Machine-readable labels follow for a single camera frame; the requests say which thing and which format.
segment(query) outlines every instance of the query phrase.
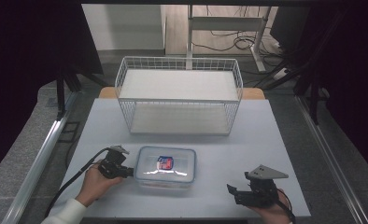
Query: clear plastic container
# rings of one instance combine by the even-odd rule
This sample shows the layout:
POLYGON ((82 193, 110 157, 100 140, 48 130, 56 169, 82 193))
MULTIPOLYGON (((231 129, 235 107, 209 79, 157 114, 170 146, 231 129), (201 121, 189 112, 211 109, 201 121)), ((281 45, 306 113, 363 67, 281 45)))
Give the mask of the clear plastic container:
POLYGON ((196 152, 174 147, 142 147, 134 178, 142 186, 186 189, 195 179, 196 152))

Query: white tabletop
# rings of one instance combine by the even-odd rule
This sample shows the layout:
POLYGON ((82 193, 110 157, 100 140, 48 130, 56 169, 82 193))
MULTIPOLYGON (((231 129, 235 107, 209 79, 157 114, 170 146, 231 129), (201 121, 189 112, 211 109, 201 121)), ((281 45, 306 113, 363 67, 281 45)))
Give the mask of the white tabletop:
MULTIPOLYGON (((278 188, 290 197, 294 215, 310 216, 304 195, 292 168, 271 106, 267 100, 243 100, 229 136, 130 135, 116 99, 96 99, 64 177, 69 180, 99 150, 122 145, 131 152, 125 166, 134 167, 143 146, 183 147, 197 153, 195 181, 187 190, 140 187, 125 179, 91 205, 86 217, 106 218, 201 218, 257 217, 234 202, 227 184, 250 190, 244 172, 260 164, 289 175, 277 179, 278 188)), ((61 195, 51 213, 60 211, 67 199, 80 190, 83 175, 61 195)))

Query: white wall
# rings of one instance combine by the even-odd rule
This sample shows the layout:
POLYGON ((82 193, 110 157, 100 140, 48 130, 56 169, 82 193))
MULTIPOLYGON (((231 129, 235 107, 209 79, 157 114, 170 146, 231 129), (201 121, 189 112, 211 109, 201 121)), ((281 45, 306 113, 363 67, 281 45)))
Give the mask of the white wall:
POLYGON ((164 6, 82 5, 96 49, 163 49, 164 6))

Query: black curtain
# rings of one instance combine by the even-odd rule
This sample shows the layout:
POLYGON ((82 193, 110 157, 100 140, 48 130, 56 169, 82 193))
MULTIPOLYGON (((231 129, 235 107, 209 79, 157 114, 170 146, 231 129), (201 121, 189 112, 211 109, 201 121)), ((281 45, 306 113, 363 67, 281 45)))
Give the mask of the black curtain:
POLYGON ((327 107, 368 162, 368 1, 353 3, 321 60, 327 107))
POLYGON ((0 161, 31 116, 40 87, 72 68, 103 74, 80 4, 0 2, 0 161))

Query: white wire basket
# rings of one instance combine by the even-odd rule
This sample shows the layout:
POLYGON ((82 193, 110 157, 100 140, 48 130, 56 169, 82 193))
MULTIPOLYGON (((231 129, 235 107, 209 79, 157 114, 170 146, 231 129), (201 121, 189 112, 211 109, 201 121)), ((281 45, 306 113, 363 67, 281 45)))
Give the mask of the white wire basket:
POLYGON ((243 82, 235 59, 125 57, 115 87, 130 133, 228 135, 243 82))

